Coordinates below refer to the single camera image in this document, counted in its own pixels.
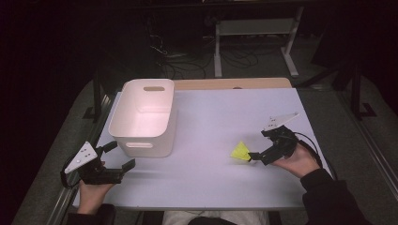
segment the black sleeve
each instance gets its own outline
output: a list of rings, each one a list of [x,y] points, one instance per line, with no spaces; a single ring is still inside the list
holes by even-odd
[[[67,225],[113,225],[116,209],[112,204],[103,204],[96,215],[68,214]]]
[[[301,178],[307,190],[302,201],[310,225],[369,225],[345,181],[334,181],[327,171],[319,169]]]
[[[97,215],[85,215],[85,214],[72,214],[68,215],[67,225],[100,225],[100,217]]]

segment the floor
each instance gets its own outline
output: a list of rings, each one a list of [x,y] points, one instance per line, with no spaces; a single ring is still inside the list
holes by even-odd
[[[318,37],[297,38],[291,55],[299,75],[292,78],[279,49],[285,37],[225,39],[222,42],[222,77],[286,77],[293,85],[302,83],[324,70],[311,64],[318,40]],[[162,64],[162,76],[170,79],[214,78],[211,53],[214,41],[205,38],[204,43],[206,48],[202,54],[170,51],[162,57],[159,61]],[[395,148],[398,140],[394,135],[398,130],[397,116],[383,101],[377,88],[363,78],[361,101],[369,103],[377,116],[366,117],[359,122],[347,109],[349,86],[343,92],[332,90],[330,84],[333,77],[329,76],[312,87],[298,89],[316,138],[339,178],[347,181],[364,215],[374,224],[398,224],[398,198],[393,191],[393,183],[389,182],[383,168],[378,166],[369,144],[375,143],[390,164],[392,176],[397,174],[398,152]],[[52,218],[57,217],[54,209],[62,204],[57,199],[63,192],[58,170],[54,168],[59,168],[60,163],[92,132],[92,121],[82,119],[86,108],[93,106],[92,93],[92,83],[88,83],[77,97],[13,224],[54,224]],[[371,142],[364,139],[366,135],[360,131],[361,128],[366,128],[366,133],[373,139]],[[46,197],[43,197],[45,186],[53,188],[48,189]],[[137,216],[138,212],[118,208],[115,225],[133,224]],[[305,211],[282,211],[281,218],[283,225],[305,224],[307,219]]]

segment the metal stand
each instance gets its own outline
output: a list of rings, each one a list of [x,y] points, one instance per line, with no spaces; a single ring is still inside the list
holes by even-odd
[[[333,72],[338,71],[337,77],[333,81],[333,89],[336,91],[344,91],[350,81],[352,81],[351,90],[351,111],[358,120],[362,120],[364,116],[376,116],[375,111],[368,103],[362,103],[365,112],[360,111],[360,73],[358,72],[358,62],[355,60],[356,55],[349,56],[340,61],[335,66],[326,69],[310,80],[300,83],[295,87],[308,87],[318,81],[328,77]]]
[[[281,47],[284,61],[292,77],[299,75],[293,63],[290,51],[299,28],[304,7],[299,7],[295,18],[267,19],[267,20],[245,20],[245,21],[220,21],[216,24],[216,49],[214,53],[214,72],[216,78],[222,77],[222,63],[220,56],[220,36],[233,35],[270,35],[288,34],[289,38],[284,47]]]
[[[99,81],[99,74],[97,71],[93,77],[93,89],[94,89],[94,108],[93,107],[87,108],[83,118],[94,119],[93,123],[97,123],[101,114],[100,81]]]

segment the white plastic bin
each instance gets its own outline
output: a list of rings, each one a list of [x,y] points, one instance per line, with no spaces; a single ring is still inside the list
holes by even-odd
[[[141,79],[126,82],[109,133],[129,157],[164,158],[176,134],[174,82]]]

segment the metal frame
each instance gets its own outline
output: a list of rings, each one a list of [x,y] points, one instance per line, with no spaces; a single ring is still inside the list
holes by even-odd
[[[289,38],[281,52],[284,62],[292,77],[299,75],[296,66],[290,56],[293,41],[299,28],[304,7],[298,7],[294,19],[267,19],[246,21],[220,21],[216,24],[216,49],[214,53],[214,72],[216,78],[222,77],[222,64],[220,57],[220,36],[232,35],[262,35],[262,34],[288,34]]]
[[[372,135],[369,133],[369,130],[363,125],[363,122],[358,120],[357,116],[350,110],[348,99],[342,92],[337,92],[337,97],[342,102],[344,109],[346,110],[348,116],[353,121],[354,125],[360,131],[363,139],[369,146],[370,155],[375,162],[376,167],[379,169],[380,173],[383,175],[384,180],[389,186],[392,195],[398,201],[398,176],[395,174],[394,170],[380,151],[380,148],[377,146],[375,140],[372,138]]]
[[[165,11],[165,10],[203,10],[203,9],[242,9],[242,8],[272,8],[272,7],[307,7],[307,6],[336,6],[336,5],[355,5],[355,2],[336,2],[332,0],[237,0],[237,1],[216,1],[208,2],[207,0],[201,3],[156,3],[156,4],[137,4],[135,1],[126,1],[123,4],[103,4],[95,7],[82,6],[76,4],[75,7],[81,10],[90,11]]]
[[[114,100],[111,99],[108,96],[105,96],[101,102],[101,109],[100,111],[102,114],[97,120],[97,123],[93,128],[91,129],[87,140],[95,145],[94,143],[98,142],[98,139],[100,137],[100,133],[102,132],[103,126],[105,125],[106,119],[108,117],[109,111],[112,108],[112,102]],[[68,183],[69,184],[74,184],[79,181],[79,174],[77,172],[73,172],[69,177],[68,177]],[[52,224],[61,224],[63,221],[67,211],[68,207],[74,200],[74,197],[76,196],[77,193],[77,188],[73,189],[67,189],[62,187],[62,189],[59,192],[57,202],[54,206],[54,209],[52,213],[49,216],[49,219],[47,220],[47,225],[52,225]]]

